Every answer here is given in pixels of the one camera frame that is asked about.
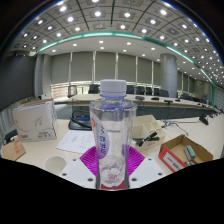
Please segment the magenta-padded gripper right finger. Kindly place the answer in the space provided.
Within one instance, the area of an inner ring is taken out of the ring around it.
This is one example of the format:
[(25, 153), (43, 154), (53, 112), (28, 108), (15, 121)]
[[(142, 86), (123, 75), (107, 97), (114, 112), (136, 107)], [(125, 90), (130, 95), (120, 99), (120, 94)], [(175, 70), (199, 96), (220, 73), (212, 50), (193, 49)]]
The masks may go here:
[(127, 157), (127, 176), (129, 188), (140, 188), (166, 176), (157, 162), (145, 158), (135, 148), (130, 147)]

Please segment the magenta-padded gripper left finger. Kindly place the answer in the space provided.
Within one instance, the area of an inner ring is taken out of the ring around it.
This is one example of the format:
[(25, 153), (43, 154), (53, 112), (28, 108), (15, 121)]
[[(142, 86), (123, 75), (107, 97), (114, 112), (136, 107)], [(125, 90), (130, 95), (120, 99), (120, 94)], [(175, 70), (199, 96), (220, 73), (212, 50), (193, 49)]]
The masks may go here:
[(78, 186), (95, 189), (98, 174), (96, 148), (91, 147), (79, 158), (72, 159), (59, 174)]

